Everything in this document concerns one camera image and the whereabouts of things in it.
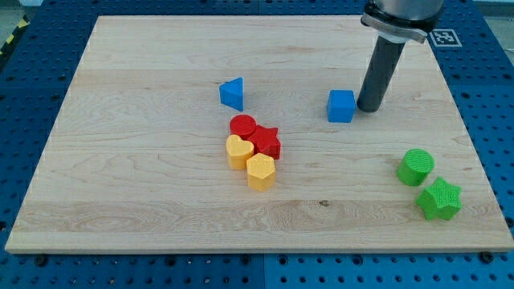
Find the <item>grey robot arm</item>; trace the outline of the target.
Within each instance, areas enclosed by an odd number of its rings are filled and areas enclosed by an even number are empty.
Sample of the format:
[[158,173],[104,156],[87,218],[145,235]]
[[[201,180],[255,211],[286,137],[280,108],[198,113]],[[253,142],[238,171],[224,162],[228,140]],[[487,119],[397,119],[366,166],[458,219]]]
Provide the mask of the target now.
[[391,43],[424,43],[443,14],[443,0],[370,0],[361,23]]

